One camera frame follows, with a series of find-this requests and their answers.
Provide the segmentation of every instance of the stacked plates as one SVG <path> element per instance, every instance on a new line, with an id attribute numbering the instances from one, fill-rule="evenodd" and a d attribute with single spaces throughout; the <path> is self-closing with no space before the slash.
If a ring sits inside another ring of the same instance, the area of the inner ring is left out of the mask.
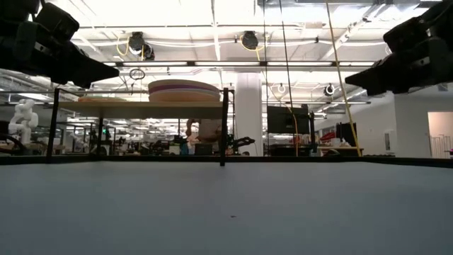
<path id="1" fill-rule="evenodd" d="M 218 102 L 219 89 L 199 81 L 167 79 L 148 85 L 150 102 Z"/>

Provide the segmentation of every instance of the black monitor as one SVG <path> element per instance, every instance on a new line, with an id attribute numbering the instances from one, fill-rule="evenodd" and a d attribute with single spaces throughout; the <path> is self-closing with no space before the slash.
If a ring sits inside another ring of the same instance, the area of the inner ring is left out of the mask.
<path id="1" fill-rule="evenodd" d="M 8 126 L 9 126 L 8 121 L 0 120 L 0 134 L 7 135 L 9 133 Z"/>
<path id="2" fill-rule="evenodd" d="M 293 114 L 297 121 L 297 133 L 300 135 L 309 134 L 309 109 L 293 108 L 291 113 L 284 106 L 268 106 L 268 132 L 275 134 L 295 133 Z"/>

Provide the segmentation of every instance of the hanging wire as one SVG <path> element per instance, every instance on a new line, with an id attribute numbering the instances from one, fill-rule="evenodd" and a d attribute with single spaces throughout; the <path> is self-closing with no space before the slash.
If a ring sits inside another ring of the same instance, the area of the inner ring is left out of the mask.
<path id="1" fill-rule="evenodd" d="M 279 4 L 280 4 L 280 14 L 282 16 L 283 42 L 285 44 L 285 59 L 286 59 L 286 72 L 288 75 L 289 102 L 291 103 L 291 108 L 289 111 L 291 112 L 292 117 L 294 118 L 294 131 L 292 133 L 292 141 L 294 143 L 294 148 L 296 148 L 296 157 L 298 157 L 299 156 L 299 141 L 297 138 L 299 137 L 299 135 L 297 134 L 297 119 L 293 113 L 291 81 L 290 81 L 290 77 L 289 77 L 288 50 L 287 50 L 287 46 L 286 46 L 285 22 L 283 21 L 282 0 L 279 0 Z"/>
<path id="2" fill-rule="evenodd" d="M 340 65 L 338 63 L 338 54 L 337 54 L 337 48 L 335 46 L 335 38 L 333 37 L 331 12 L 329 11 L 328 0 L 326 0 L 326 9 L 327 9 L 328 25 L 329 25 L 330 32 L 331 32 L 333 54 L 335 55 L 335 62 L 336 62 L 336 66 L 337 66 L 338 80 L 340 81 L 341 93 L 343 95 L 343 100 L 345 101 L 346 111 L 348 112 L 349 124 L 351 125 L 352 136 L 354 137 L 355 148 L 357 149 L 357 155 L 359 155 L 359 157 L 361 157 L 362 156 L 362 152 L 360 151 L 359 141 L 357 139 L 357 134 L 355 133 L 354 122 L 352 121 L 352 115 L 351 115 L 351 111 L 349 109 L 348 98 L 346 97 L 346 90 L 345 90 L 345 88 L 343 86 L 343 81 L 341 79 L 341 71 L 340 71 Z"/>
<path id="3" fill-rule="evenodd" d="M 263 27 L 264 27 L 264 61 L 268 61 L 268 49 L 266 44 L 268 43 L 268 35 L 266 34 L 266 1 L 263 2 Z M 268 65 L 265 65 L 265 73 L 264 79 L 266 80 L 266 114 L 268 112 L 268 104 L 269 104 L 269 83 L 268 83 Z M 269 126 L 266 128 L 267 137 L 268 137 L 268 156 L 270 156 L 270 148 L 269 148 Z"/>

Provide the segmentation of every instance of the black cable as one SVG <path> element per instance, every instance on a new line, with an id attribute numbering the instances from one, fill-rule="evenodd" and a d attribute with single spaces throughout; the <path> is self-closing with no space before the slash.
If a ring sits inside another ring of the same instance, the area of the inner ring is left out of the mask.
<path id="1" fill-rule="evenodd" d="M 268 35 L 266 35 L 266 1 L 263 2 L 263 28 L 264 28 L 264 61 L 266 62 L 265 65 L 265 73 L 264 79 L 266 80 L 266 112 L 268 112 L 268 104 L 269 104 L 269 83 L 268 83 L 268 49 L 266 47 Z M 268 136 L 268 156 L 269 156 L 269 127 L 266 129 L 267 136 Z"/>
<path id="2" fill-rule="evenodd" d="M 280 14 L 282 15 L 282 29 L 283 29 L 283 43 L 285 44 L 285 58 L 286 58 L 286 71 L 288 74 L 288 88 L 289 88 L 289 102 L 291 103 L 291 112 L 294 112 L 292 107 L 292 93 L 291 93 L 291 81 L 289 78 L 289 63 L 288 63 L 288 50 L 286 47 L 286 35 L 285 35 L 285 22 L 283 21 L 283 9 L 282 9 L 282 0 L 278 0 L 280 3 Z M 295 141 L 295 133 L 292 131 L 292 140 Z"/>

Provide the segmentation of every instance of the computer monitor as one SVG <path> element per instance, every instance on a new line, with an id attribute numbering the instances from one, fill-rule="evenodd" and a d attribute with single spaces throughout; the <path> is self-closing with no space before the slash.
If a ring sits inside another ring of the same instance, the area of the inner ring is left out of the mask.
<path id="1" fill-rule="evenodd" d="M 297 121 L 297 133 L 300 135 L 309 134 L 309 109 L 293 108 L 291 113 L 284 106 L 268 106 L 268 132 L 274 134 L 295 133 L 293 114 Z"/>

